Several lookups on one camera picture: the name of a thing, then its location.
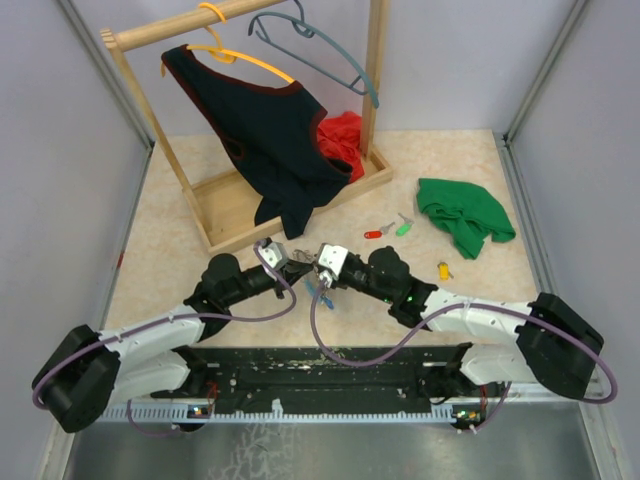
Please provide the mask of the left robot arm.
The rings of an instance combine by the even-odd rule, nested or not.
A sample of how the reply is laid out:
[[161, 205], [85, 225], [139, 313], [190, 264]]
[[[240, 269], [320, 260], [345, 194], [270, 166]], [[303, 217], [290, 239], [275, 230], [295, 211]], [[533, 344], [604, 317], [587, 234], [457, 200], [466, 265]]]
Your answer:
[[258, 259], [243, 270], [231, 254], [214, 256], [192, 295], [152, 319], [120, 329], [72, 329], [35, 376], [34, 405], [77, 433], [108, 407], [138, 397], [213, 399], [213, 375], [195, 345], [234, 321], [235, 304], [268, 291], [294, 297], [293, 285], [313, 268], [274, 253]]

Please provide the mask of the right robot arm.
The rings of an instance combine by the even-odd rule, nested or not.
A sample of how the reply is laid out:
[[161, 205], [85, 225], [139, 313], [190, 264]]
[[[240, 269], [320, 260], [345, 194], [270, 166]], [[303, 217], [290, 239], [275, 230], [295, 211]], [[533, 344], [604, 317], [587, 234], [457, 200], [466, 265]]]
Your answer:
[[324, 245], [320, 276], [332, 288], [351, 288], [388, 305], [407, 328], [477, 338], [446, 372], [461, 396], [494, 382], [538, 383], [572, 400], [585, 400], [603, 337], [560, 297], [542, 292], [530, 302], [494, 302], [450, 292], [414, 277], [390, 246], [367, 260]]

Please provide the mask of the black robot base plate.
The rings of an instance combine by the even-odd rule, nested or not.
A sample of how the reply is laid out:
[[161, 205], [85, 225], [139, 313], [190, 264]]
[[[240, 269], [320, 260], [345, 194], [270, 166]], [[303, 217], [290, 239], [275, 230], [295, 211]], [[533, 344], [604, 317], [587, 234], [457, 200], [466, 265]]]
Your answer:
[[452, 398], [494, 399], [505, 389], [460, 373], [462, 346], [409, 346], [369, 367], [338, 363], [317, 347], [181, 351], [193, 378], [155, 398], [208, 399], [219, 414], [267, 413], [273, 401], [295, 415], [428, 413]]

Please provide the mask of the key with red tag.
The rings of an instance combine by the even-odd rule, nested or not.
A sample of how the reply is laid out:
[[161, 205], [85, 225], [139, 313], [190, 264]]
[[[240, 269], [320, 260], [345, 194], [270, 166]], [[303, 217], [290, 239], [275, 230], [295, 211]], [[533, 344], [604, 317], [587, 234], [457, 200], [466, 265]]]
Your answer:
[[384, 235], [388, 234], [394, 226], [395, 226], [395, 223], [391, 222], [390, 224], [383, 225], [378, 229], [366, 231], [363, 234], [363, 237], [367, 240], [379, 239]]

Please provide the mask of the key with yellow tag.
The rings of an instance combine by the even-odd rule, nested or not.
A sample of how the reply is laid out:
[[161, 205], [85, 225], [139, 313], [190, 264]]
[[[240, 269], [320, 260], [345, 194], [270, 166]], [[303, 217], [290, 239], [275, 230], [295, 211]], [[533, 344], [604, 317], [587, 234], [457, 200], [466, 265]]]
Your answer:
[[453, 279], [454, 276], [451, 273], [450, 267], [446, 262], [440, 262], [437, 265], [439, 278], [441, 280], [450, 280]]

